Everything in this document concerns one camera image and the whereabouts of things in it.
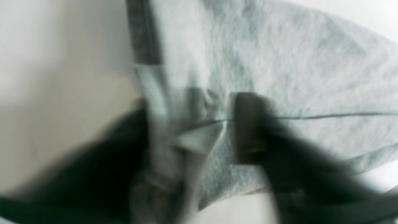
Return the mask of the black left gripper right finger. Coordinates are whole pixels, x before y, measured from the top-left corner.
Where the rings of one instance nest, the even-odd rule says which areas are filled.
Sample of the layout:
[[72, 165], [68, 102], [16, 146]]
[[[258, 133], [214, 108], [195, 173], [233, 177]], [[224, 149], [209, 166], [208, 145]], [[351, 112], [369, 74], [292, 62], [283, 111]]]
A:
[[234, 102], [238, 162], [258, 165], [282, 224], [395, 224], [397, 195], [382, 195], [350, 177], [311, 143], [294, 136], [260, 96]]

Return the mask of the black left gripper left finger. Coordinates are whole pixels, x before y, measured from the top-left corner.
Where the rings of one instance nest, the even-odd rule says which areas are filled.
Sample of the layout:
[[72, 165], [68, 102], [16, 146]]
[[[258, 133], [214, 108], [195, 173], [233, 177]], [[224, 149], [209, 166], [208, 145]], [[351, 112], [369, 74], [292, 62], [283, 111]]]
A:
[[128, 224], [131, 180], [147, 146], [147, 105], [141, 100], [100, 140], [1, 195], [1, 218], [17, 224]]

